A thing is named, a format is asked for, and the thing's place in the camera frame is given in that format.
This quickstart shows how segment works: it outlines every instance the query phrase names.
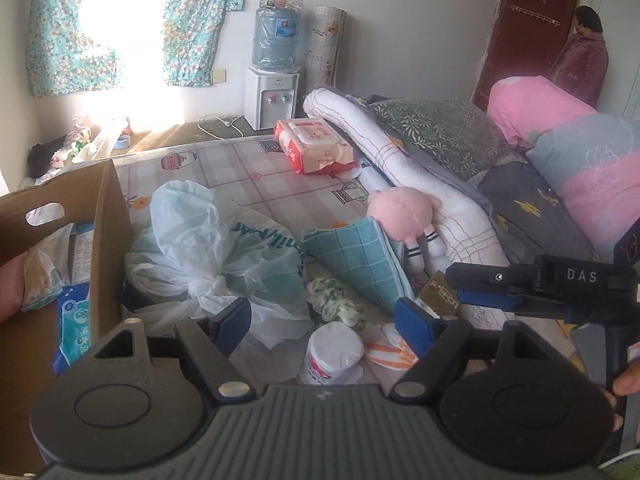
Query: black hair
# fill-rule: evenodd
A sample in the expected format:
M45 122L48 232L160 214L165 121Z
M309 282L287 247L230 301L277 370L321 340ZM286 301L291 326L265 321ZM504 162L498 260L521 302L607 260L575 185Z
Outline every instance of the black hair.
M598 13L586 5L580 6L575 9L575 17L578 18L578 23L583 27L590 28L593 32L602 34L602 22Z

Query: floral curtain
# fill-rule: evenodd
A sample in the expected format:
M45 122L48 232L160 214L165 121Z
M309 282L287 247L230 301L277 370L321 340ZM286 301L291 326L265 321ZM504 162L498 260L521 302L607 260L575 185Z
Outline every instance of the floral curtain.
M100 23L82 16L88 0L32 0L27 36L27 69L34 95L69 94L125 86L129 69L118 46L127 37L91 34ZM102 0L103 12L129 1ZM208 86L218 38L227 10L242 10L244 0L162 0L158 38L162 79L172 86Z

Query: pink plush toy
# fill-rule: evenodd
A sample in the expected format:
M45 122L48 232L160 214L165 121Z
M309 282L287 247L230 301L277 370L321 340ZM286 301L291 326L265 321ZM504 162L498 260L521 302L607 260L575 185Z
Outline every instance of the pink plush toy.
M424 270L418 238L427 237L431 259L444 257L446 247L433 227L433 210L442 207L435 196L413 187L392 187L369 195L367 216L375 218L389 239L406 245L407 269L411 274Z

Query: red door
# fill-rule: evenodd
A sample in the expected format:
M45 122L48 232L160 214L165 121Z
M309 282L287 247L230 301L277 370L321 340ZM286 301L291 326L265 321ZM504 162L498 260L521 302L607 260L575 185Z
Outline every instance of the red door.
M569 35L577 0L501 0L474 103L486 111L494 83L547 75Z

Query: white cord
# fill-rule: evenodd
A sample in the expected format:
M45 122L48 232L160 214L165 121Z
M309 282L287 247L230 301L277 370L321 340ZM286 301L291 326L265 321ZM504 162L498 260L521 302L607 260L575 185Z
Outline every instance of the white cord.
M214 135L211 132L208 132L207 130L205 130L202 126L200 126L200 121L203 120L205 117L215 117L222 124L224 124L227 128L233 128L236 131L238 131L238 133L240 134L240 137L244 137L244 133L242 133L242 130L240 128L238 128L237 126L234 126L234 123L238 119L240 119L240 118L242 118L244 116L240 115L240 116L236 117L235 119L233 119L232 121L225 121L224 119L220 119L216 114L204 114L201 118L198 119L198 127L199 127L199 129L201 129L207 135L210 135L211 137L215 137L217 140L228 140L228 139L225 139L225 137L219 137L217 135Z

